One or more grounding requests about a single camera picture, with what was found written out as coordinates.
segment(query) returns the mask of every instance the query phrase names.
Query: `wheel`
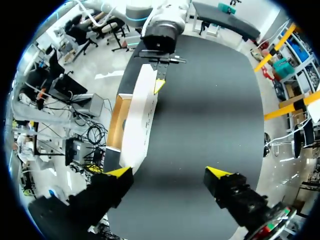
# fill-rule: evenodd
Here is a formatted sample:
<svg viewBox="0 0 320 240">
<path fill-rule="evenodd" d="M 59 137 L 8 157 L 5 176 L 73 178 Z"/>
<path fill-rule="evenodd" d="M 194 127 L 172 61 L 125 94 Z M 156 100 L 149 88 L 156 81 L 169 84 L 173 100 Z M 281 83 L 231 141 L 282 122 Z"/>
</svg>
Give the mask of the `wheel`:
<svg viewBox="0 0 320 240">
<path fill-rule="evenodd" d="M 270 136 L 268 133 L 265 132 L 264 133 L 264 145 L 266 145 L 267 143 L 270 143 L 270 142 L 271 142 Z M 264 158 L 269 155 L 270 148 L 271 148 L 270 144 L 263 148 L 263 157 Z"/>
</svg>

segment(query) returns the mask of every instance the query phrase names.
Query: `lab floor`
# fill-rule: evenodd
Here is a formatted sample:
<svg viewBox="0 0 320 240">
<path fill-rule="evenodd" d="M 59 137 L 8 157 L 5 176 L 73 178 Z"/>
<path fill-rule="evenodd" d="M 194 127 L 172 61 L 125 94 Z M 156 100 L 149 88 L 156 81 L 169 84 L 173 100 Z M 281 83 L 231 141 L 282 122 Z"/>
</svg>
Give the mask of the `lab floor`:
<svg viewBox="0 0 320 240">
<path fill-rule="evenodd" d="M 200 37 L 197 33 L 192 32 L 192 26 L 193 19 L 190 19 L 189 23 L 186 24 L 183 34 Z M 219 37 L 208 35 L 207 39 L 235 48 L 240 42 L 241 37 L 228 29 L 220 29 Z M 72 78 L 87 88 L 88 93 L 96 93 L 103 99 L 108 98 L 113 107 L 122 76 L 106 75 L 115 71 L 124 71 L 132 52 L 126 52 L 126 50 L 123 49 L 112 52 L 111 49 L 118 46 L 116 41 L 111 40 L 110 45 L 106 45 L 106 41 L 106 39 L 98 40 L 98 48 L 95 48 L 93 45 L 89 46 L 86 55 L 80 54 L 74 63 L 65 65 L 64 67 L 66 71 L 74 71 L 74 74 L 71 75 Z M 249 53 L 250 49 L 254 47 L 255 45 L 248 41 L 241 50 L 242 53 L 247 55 L 252 68 L 258 64 Z M 271 81 L 263 76 L 262 71 L 256 73 L 256 78 L 260 88 L 263 112 L 266 114 L 278 109 L 279 101 Z M 110 108 L 109 103 L 105 101 L 105 108 L 103 108 L 100 121 L 108 129 L 111 113 L 107 108 Z M 270 135 L 271 139 L 284 136 L 287 134 L 286 121 L 285 117 L 266 121 L 264 131 Z M 64 134 L 63 129 L 59 126 L 52 126 L 51 128 L 58 134 Z M 55 133 L 48 128 L 43 132 L 46 132 L 48 135 L 55 135 Z M 59 150 L 61 142 L 57 140 L 56 145 Z M 307 152 L 303 151 L 300 158 L 294 159 L 291 147 L 281 146 L 278 157 L 275 157 L 271 152 L 269 156 L 263 159 L 256 190 L 261 195 L 268 196 L 270 205 L 274 205 L 282 200 L 289 204 L 293 202 L 300 183 L 306 180 L 309 173 L 306 154 Z M 75 195 L 86 188 L 86 182 L 83 177 L 78 173 L 72 172 L 65 166 L 64 157 L 52 157 L 51 161 L 54 163 L 55 171 L 46 169 L 32 173 L 36 183 L 37 196 L 49 196 L 49 189 L 52 188 L 61 189 L 63 192 L 61 194 L 65 196 Z M 243 239 L 242 236 L 244 234 L 246 234 L 245 230 L 239 228 L 231 239 Z"/>
</svg>

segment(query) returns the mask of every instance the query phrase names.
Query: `white wall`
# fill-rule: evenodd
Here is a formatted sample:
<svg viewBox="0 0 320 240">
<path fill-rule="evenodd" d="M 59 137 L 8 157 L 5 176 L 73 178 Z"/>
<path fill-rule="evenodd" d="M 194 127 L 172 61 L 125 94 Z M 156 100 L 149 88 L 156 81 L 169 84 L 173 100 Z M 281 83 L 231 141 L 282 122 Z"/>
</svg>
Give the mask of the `white wall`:
<svg viewBox="0 0 320 240">
<path fill-rule="evenodd" d="M 219 3 L 229 5 L 230 0 L 196 0 L 200 3 L 218 6 Z M 263 37 L 280 11 L 280 8 L 270 0 L 242 0 L 235 6 L 235 15 L 251 24 L 253 24 Z M 191 15 L 195 14 L 195 9 L 191 6 Z"/>
</svg>

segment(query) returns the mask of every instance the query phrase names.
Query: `electronic equipment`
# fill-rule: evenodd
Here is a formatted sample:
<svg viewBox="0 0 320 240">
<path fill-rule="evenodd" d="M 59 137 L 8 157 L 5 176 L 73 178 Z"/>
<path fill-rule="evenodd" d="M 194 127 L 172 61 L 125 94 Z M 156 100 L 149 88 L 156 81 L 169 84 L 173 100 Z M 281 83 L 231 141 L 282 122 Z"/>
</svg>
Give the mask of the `electronic equipment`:
<svg viewBox="0 0 320 240">
<path fill-rule="evenodd" d="M 100 117 L 104 100 L 97 94 L 78 94 L 73 95 L 73 109 L 80 114 L 85 114 L 92 117 Z"/>
<path fill-rule="evenodd" d="M 68 74 L 61 73 L 52 81 L 48 94 L 59 100 L 70 100 L 72 95 L 85 94 L 88 90 L 73 80 Z"/>
<path fill-rule="evenodd" d="M 90 161 L 95 147 L 89 142 L 83 142 L 75 137 L 62 141 L 62 150 L 65 152 L 65 165 L 72 162 L 80 165 Z"/>
</svg>

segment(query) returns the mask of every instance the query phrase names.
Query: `workbench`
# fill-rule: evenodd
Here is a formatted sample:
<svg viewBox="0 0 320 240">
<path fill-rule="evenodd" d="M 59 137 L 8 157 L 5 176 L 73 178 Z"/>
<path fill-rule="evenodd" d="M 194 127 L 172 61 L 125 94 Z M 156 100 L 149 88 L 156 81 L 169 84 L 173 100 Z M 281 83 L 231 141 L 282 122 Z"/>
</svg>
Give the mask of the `workbench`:
<svg viewBox="0 0 320 240">
<path fill-rule="evenodd" d="M 237 47 L 238 51 L 248 39 L 256 40 L 260 35 L 260 31 L 250 22 L 240 19 L 233 14 L 225 13 L 216 6 L 196 1 L 192 1 L 192 4 L 195 8 L 192 27 L 194 32 L 196 32 L 197 19 L 210 24 L 216 24 L 222 28 L 230 29 L 242 36 L 242 40 Z"/>
<path fill-rule="evenodd" d="M 142 64 L 149 63 L 137 57 L 142 49 L 140 42 L 118 95 L 134 92 Z M 219 43 L 181 35 L 175 54 L 187 62 L 168 66 L 147 156 L 131 189 L 108 212 L 110 230 L 129 240 L 227 240 L 238 225 L 203 178 L 206 166 L 240 172 L 256 189 L 264 153 L 258 82 L 247 57 Z"/>
</svg>

